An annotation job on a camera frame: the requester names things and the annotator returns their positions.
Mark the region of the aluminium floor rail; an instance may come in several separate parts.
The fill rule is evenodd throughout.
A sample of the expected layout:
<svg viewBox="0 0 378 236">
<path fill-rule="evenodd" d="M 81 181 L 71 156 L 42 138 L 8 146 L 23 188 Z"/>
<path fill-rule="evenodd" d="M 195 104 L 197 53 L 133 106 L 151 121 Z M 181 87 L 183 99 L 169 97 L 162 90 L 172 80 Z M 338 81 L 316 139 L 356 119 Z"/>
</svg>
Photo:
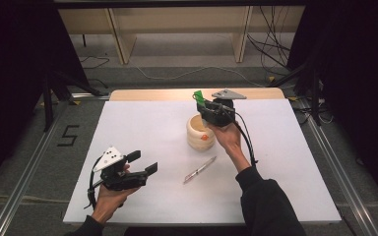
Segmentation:
<svg viewBox="0 0 378 236">
<path fill-rule="evenodd" d="M 362 234 L 364 236 L 378 236 L 378 227 L 375 225 L 373 217 L 365 206 L 361 196 L 354 188 L 345 168 L 342 166 L 337 154 L 332 148 L 326 134 L 321 126 L 317 125 L 316 119 L 310 117 L 308 125 L 313 133 L 314 138 L 319 144 L 320 149 L 339 184 L 340 189 L 346 199 L 347 205 L 352 211 Z"/>
<path fill-rule="evenodd" d="M 58 127 L 58 122 L 65 113 L 67 107 L 67 101 L 61 101 L 55 107 L 53 121 L 45 127 L 44 131 L 40 133 L 38 143 L 34 146 L 33 153 L 30 155 L 29 160 L 23 169 L 22 175 L 14 185 L 11 194 L 4 202 L 3 207 L 0 210 L 0 236 L 5 236 L 30 185 L 30 182 L 32 181 L 36 169 L 39 167 L 39 164 L 44 157 L 44 154 L 49 146 L 49 142 L 54 136 L 54 132 Z"/>
</svg>

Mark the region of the black tripod stand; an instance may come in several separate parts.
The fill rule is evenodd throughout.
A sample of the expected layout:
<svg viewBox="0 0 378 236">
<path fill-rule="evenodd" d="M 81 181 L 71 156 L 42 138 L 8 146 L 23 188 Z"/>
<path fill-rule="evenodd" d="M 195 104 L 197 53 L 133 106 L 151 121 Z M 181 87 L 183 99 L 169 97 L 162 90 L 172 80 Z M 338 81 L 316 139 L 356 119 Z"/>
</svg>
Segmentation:
<svg viewBox="0 0 378 236">
<path fill-rule="evenodd" d="M 305 62 L 281 79 L 271 82 L 269 88 L 277 88 L 288 81 L 296 79 L 294 93 L 296 95 L 311 94 L 311 110 L 310 115 L 318 126 L 321 125 L 319 112 L 319 78 L 317 70 L 313 62 Z"/>
<path fill-rule="evenodd" d="M 106 92 L 92 88 L 88 83 L 75 80 L 73 77 L 59 71 L 50 71 L 42 79 L 42 96 L 45 110 L 44 131 L 51 127 L 54 116 L 52 108 L 51 94 L 54 93 L 60 101 L 68 101 L 73 95 L 68 89 L 68 85 L 73 85 L 94 96 L 105 96 Z"/>
</svg>

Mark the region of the person's left hand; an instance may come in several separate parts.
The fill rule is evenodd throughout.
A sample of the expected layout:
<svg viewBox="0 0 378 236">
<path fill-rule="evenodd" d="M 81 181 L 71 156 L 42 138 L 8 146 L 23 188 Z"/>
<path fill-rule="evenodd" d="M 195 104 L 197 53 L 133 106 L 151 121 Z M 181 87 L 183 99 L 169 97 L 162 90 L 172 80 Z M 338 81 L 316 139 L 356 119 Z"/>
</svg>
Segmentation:
<svg viewBox="0 0 378 236">
<path fill-rule="evenodd" d="M 98 197 L 92 218 L 104 225 L 121 207 L 127 198 L 138 191 L 138 188 L 123 190 L 123 191 L 110 191 L 104 186 L 99 187 Z"/>
</svg>

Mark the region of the person's right hand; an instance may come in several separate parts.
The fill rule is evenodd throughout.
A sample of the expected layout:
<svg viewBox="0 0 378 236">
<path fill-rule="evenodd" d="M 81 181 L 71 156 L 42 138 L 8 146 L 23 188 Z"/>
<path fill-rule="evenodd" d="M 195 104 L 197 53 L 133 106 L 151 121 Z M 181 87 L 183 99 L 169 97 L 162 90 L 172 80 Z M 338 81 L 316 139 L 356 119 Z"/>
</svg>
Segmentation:
<svg viewBox="0 0 378 236">
<path fill-rule="evenodd" d="M 234 124 L 229 124 L 225 127 L 209 124 L 208 128 L 214 132 L 218 142 L 231 158 L 236 158 L 242 155 L 240 142 L 241 134 Z"/>
</svg>

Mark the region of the clear ballpoint pen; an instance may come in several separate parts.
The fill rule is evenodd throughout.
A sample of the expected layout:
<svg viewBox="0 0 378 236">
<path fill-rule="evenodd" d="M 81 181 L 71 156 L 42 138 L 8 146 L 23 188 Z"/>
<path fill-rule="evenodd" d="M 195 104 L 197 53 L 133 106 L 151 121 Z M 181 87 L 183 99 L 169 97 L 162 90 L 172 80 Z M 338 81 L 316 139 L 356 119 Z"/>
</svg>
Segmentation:
<svg viewBox="0 0 378 236">
<path fill-rule="evenodd" d="M 185 176 L 183 184 L 187 184 L 190 181 L 192 181 L 196 176 L 198 176 L 201 172 L 203 172 L 205 169 L 207 169 L 212 163 L 214 163 L 216 161 L 216 159 L 217 159 L 216 156 L 210 158 L 208 161 L 206 161 L 204 164 L 202 164 L 196 170 L 192 171 L 187 176 Z"/>
</svg>

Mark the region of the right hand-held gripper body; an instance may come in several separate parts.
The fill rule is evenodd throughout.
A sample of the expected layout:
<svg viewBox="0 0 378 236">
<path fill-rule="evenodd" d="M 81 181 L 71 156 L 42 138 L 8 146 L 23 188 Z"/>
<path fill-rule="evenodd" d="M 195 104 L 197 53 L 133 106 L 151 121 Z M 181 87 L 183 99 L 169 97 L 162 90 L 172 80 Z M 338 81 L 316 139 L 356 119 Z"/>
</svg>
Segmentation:
<svg viewBox="0 0 378 236">
<path fill-rule="evenodd" d="M 223 89 L 212 94 L 212 101 L 221 103 L 221 106 L 206 105 L 205 120 L 218 127 L 224 127 L 235 119 L 235 99 L 246 99 L 246 96 L 230 89 Z"/>
</svg>

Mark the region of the light wooden desk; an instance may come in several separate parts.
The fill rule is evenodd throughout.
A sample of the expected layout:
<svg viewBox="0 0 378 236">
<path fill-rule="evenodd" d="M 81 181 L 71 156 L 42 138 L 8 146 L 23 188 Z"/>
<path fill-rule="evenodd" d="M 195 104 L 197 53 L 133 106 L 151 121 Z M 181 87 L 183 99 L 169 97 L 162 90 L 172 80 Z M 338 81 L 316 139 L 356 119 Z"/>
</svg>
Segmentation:
<svg viewBox="0 0 378 236">
<path fill-rule="evenodd" d="M 70 34 L 110 34 L 119 62 L 129 62 L 137 36 L 142 33 L 228 33 L 234 59 L 243 61 L 247 34 L 295 32 L 303 6 L 160 7 L 61 9 L 59 14 Z"/>
</svg>

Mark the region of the green highlighter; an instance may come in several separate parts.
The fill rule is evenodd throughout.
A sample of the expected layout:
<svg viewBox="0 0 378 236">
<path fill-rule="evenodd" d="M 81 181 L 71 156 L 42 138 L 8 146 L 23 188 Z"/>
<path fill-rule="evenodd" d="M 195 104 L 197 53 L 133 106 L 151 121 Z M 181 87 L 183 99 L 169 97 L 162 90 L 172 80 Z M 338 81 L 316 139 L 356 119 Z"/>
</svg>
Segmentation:
<svg viewBox="0 0 378 236">
<path fill-rule="evenodd" d="M 206 106 L 205 98 L 203 97 L 203 94 L 200 90 L 196 90 L 193 93 L 193 98 L 196 100 L 196 102 L 199 106 L 202 106 L 202 107 Z"/>
</svg>

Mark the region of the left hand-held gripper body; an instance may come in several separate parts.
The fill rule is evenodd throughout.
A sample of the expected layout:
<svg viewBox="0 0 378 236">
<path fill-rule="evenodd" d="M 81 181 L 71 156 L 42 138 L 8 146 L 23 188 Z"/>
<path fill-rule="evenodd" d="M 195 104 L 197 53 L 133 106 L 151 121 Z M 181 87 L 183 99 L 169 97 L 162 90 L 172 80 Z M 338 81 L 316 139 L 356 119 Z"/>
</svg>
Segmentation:
<svg viewBox="0 0 378 236">
<path fill-rule="evenodd" d="M 95 162 L 93 173 L 100 173 L 100 180 L 94 187 L 102 184 L 111 191 L 122 191 L 145 186 L 149 176 L 139 172 L 127 172 L 124 167 L 128 163 L 127 154 L 122 154 L 116 147 L 110 146 Z"/>
</svg>

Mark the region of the white table mat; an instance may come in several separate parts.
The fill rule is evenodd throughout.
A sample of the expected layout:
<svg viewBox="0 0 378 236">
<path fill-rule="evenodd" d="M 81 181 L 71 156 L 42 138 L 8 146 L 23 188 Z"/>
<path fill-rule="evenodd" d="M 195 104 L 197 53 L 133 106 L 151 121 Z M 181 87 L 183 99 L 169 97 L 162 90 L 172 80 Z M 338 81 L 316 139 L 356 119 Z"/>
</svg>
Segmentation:
<svg viewBox="0 0 378 236">
<path fill-rule="evenodd" d="M 334 223 L 340 216 L 289 102 L 248 99 L 234 103 L 253 144 L 257 168 L 276 180 L 302 223 Z M 243 223 L 236 170 L 220 145 L 197 151 L 187 143 L 186 123 L 196 113 L 188 101 L 108 101 L 104 104 L 64 220 L 80 223 L 91 213 L 87 198 L 95 160 L 108 147 L 141 158 L 134 171 L 157 163 L 157 173 L 112 217 L 127 226 L 239 225 Z M 185 176 L 217 159 L 192 181 Z"/>
</svg>

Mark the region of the cream ribbed pen holder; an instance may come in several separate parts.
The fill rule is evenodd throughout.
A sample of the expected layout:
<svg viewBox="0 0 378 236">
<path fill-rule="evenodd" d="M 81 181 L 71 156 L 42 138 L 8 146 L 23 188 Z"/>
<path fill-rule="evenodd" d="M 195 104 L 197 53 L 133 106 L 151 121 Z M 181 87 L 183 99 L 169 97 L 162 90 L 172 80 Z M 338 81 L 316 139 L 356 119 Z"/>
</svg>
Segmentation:
<svg viewBox="0 0 378 236">
<path fill-rule="evenodd" d="M 186 124 L 186 131 L 187 143 L 195 150 L 207 150 L 216 142 L 215 134 L 211 129 L 204 125 L 200 114 L 194 115 L 188 120 Z"/>
</svg>

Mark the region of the black curtain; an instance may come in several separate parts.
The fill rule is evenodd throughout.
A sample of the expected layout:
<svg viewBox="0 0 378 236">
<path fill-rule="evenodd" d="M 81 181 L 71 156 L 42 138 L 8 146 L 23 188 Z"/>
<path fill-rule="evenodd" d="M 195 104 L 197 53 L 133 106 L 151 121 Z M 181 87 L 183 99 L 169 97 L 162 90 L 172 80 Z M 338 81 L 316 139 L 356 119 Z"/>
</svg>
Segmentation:
<svg viewBox="0 0 378 236">
<path fill-rule="evenodd" d="M 52 72 L 88 82 L 54 0 L 0 0 L 0 165 Z"/>
<path fill-rule="evenodd" d="M 316 60 L 323 96 L 378 185 L 378 0 L 306 0 L 288 60 Z"/>
</svg>

